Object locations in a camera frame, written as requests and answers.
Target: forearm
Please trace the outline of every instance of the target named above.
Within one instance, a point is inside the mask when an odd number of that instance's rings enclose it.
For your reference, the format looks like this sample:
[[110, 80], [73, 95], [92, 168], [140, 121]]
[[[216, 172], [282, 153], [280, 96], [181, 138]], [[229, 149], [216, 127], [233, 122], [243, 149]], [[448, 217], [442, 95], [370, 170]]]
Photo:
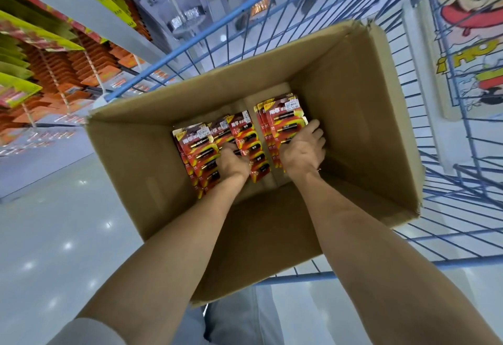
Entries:
[[466, 297], [398, 235], [318, 173], [292, 178], [374, 344], [501, 344]]
[[116, 330], [128, 345], [166, 345], [208, 265], [241, 177], [219, 183], [160, 230], [105, 282], [79, 313]]

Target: cartoon sign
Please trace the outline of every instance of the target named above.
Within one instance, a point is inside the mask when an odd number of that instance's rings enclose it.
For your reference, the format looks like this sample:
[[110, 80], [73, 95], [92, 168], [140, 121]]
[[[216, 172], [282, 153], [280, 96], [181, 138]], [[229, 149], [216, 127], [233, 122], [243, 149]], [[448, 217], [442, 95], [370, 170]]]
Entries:
[[469, 117], [502, 113], [503, 0], [432, 1], [423, 0], [420, 7], [445, 117], [461, 119], [455, 83]]

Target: price tag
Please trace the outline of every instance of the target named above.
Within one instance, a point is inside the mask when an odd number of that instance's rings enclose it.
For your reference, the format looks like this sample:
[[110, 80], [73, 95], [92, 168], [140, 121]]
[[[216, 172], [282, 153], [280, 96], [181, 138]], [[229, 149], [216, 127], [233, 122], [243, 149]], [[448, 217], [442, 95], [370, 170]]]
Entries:
[[196, 134], [197, 134], [197, 137], [198, 137], [198, 138], [203, 138], [203, 137], [206, 137], [206, 136], [208, 136], [209, 134], [211, 134], [211, 132], [210, 132], [210, 128], [208, 128], [208, 127], [201, 128], [201, 129], [199, 129], [199, 130], [196, 132]]
[[285, 110], [291, 111], [294, 110], [295, 108], [300, 108], [299, 99], [292, 99], [289, 102], [285, 103]]
[[243, 119], [245, 123], [251, 123], [250, 115], [248, 114], [248, 111], [243, 111]]

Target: hand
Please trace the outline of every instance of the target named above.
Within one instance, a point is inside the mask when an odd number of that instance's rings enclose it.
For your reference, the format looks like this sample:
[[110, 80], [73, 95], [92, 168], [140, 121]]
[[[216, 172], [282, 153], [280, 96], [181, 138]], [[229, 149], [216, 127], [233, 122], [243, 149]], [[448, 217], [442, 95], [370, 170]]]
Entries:
[[317, 171], [324, 160], [326, 140], [318, 127], [319, 120], [311, 120], [290, 143], [280, 146], [281, 163], [290, 177]]
[[222, 180], [238, 177], [245, 183], [250, 175], [251, 164], [248, 156], [236, 155], [235, 150], [237, 150], [236, 144], [228, 142], [223, 144], [220, 157], [217, 158], [218, 173]]

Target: sleeve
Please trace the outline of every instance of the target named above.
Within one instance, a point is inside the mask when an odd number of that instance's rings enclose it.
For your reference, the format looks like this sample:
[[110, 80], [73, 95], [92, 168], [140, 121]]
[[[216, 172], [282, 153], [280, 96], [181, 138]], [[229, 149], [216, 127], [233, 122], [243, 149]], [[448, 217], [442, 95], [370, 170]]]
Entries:
[[126, 345], [104, 323], [91, 318], [77, 318], [66, 324], [47, 345]]

